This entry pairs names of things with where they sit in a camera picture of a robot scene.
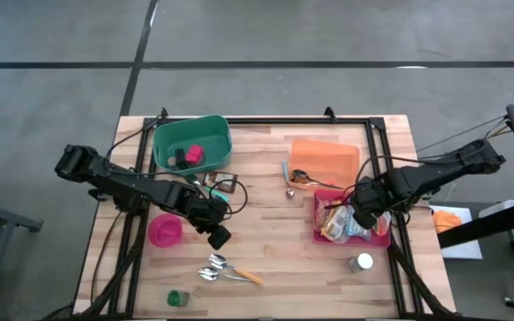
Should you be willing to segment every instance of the tin can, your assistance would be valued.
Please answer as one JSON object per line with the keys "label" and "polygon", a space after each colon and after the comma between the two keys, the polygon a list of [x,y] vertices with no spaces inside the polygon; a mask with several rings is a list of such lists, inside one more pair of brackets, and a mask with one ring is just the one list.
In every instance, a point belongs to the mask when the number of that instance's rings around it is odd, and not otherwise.
{"label": "tin can", "polygon": [[372,268],[373,264],[374,260],[368,253],[362,253],[358,257],[352,258],[348,261],[348,265],[350,266],[350,269],[353,271],[353,273],[370,269]]}

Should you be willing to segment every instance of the green bin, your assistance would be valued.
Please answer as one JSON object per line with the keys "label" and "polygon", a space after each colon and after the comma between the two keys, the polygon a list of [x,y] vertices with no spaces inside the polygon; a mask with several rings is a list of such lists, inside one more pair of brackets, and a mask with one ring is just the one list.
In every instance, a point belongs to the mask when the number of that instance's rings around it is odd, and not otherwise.
{"label": "green bin", "polygon": [[[179,148],[187,153],[194,144],[203,147],[203,165],[183,170],[169,169],[168,158],[175,157]],[[217,115],[164,124],[153,134],[156,164],[171,173],[186,176],[226,167],[231,161],[231,146],[228,121]]]}

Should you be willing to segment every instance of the butcher block tabletop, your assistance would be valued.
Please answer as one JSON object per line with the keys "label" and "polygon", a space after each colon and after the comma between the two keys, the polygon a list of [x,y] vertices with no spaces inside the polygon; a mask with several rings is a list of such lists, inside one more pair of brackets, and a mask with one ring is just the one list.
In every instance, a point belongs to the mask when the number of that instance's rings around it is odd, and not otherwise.
{"label": "butcher block tabletop", "polygon": [[[393,156],[417,157],[408,118],[405,115],[384,117]],[[116,141],[135,133],[144,117],[122,117]],[[369,157],[367,137],[362,125],[231,125],[233,154],[231,164],[220,171],[238,175],[249,194],[247,206],[224,222],[231,239],[215,251],[208,235],[199,235],[184,219],[181,243],[162,249],[145,241],[134,317],[136,318],[355,318],[397,317],[394,288],[386,249],[357,248],[316,244],[312,241],[312,194],[296,190],[286,198],[286,182],[281,162],[289,159],[291,144],[297,138],[309,138],[356,145],[361,163]],[[376,136],[378,154],[382,153]],[[112,162],[124,168],[135,166],[139,136],[129,139],[112,152]],[[152,138],[146,148],[147,169]],[[394,161],[395,167],[409,165]],[[364,175],[371,175],[367,166]],[[173,179],[160,176],[156,179]],[[227,194],[236,210],[244,201],[241,188]],[[112,201],[98,206],[90,236],[87,257],[80,278],[74,313],[90,304],[90,289],[98,255],[106,233],[119,212]],[[149,221],[162,214],[151,206]],[[95,282],[95,296],[112,277],[118,256],[123,218],[119,218],[108,242]],[[443,305],[454,310],[452,292],[429,210],[411,212],[408,224],[410,245],[416,269],[432,293]],[[347,261],[362,252],[374,259],[370,270],[352,273]],[[210,282],[197,271],[209,266],[208,257],[217,253],[228,262],[263,279],[259,286],[243,281],[219,279]],[[129,273],[122,282],[120,304],[123,310]],[[402,272],[408,311],[410,288]],[[170,307],[166,298],[170,290],[191,293],[182,308]]]}

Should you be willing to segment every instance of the pink cup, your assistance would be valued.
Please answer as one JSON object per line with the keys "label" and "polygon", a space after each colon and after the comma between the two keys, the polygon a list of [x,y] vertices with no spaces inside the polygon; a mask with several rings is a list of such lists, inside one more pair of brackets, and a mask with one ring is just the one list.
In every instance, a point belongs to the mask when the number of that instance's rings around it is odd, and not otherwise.
{"label": "pink cup", "polygon": [[173,214],[162,214],[148,227],[148,238],[157,247],[168,248],[182,238],[182,222]]}

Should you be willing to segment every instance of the concrete floor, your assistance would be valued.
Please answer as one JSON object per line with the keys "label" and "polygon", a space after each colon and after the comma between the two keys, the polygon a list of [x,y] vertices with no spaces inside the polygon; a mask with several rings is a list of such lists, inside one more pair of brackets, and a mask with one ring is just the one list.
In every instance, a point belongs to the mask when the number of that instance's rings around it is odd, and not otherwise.
{"label": "concrete floor", "polygon": [[[0,0],[0,62],[132,61],[148,3]],[[509,61],[514,0],[163,0],[145,60]],[[0,70],[0,207],[45,221],[38,235],[13,237],[0,320],[36,319],[72,300],[96,204],[88,186],[53,168],[67,143],[107,150],[128,78],[128,70]],[[502,115],[509,103],[514,69],[143,70],[130,114],[162,106],[173,115],[320,114],[328,105],[341,114],[404,113],[423,147]],[[508,163],[496,175],[458,180],[450,200],[514,199],[514,139],[493,144]],[[448,262],[458,310],[514,318],[501,305],[514,279],[464,273],[462,264]]]}

